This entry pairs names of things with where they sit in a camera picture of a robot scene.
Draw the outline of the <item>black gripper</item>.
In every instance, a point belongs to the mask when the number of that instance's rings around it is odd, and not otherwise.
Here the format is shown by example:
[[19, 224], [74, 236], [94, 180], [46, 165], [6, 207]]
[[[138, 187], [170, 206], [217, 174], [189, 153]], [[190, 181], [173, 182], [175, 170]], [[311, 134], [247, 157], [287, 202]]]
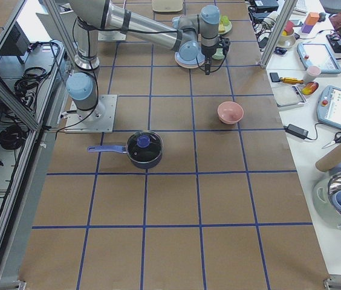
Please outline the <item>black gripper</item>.
[[[229, 51], [229, 48], [230, 48], [230, 39], [223, 37], [223, 36], [220, 36], [218, 45], [219, 45], [218, 50], [220, 50], [220, 52], [223, 56], [226, 56], [228, 51]], [[204, 59], [204, 73], [205, 73], [205, 75], [210, 74], [211, 65], [212, 65], [211, 57], [206, 56]]]

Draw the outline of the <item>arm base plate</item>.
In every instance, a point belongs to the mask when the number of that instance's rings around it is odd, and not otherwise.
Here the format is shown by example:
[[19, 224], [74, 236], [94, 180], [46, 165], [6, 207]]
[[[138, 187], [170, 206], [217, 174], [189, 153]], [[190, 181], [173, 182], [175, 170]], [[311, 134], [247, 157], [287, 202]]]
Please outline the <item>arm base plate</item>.
[[76, 105], [71, 102], [71, 110], [68, 114], [65, 129], [68, 134], [111, 133], [114, 127], [115, 110], [118, 96], [116, 94], [102, 94], [95, 111], [84, 121], [86, 112], [76, 112]]

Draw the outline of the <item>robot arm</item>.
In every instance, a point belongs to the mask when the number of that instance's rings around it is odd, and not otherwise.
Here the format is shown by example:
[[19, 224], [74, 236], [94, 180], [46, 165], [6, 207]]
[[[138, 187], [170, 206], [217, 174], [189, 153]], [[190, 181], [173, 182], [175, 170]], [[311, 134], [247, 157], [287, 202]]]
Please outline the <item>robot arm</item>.
[[230, 41], [219, 34], [220, 11], [207, 5], [194, 15], [174, 17], [172, 26], [136, 14], [111, 1], [70, 1], [77, 15], [77, 51], [74, 61], [81, 71], [99, 67], [98, 34], [101, 31], [132, 34], [134, 37], [174, 51], [179, 63], [195, 65], [209, 75], [217, 49], [227, 54]]

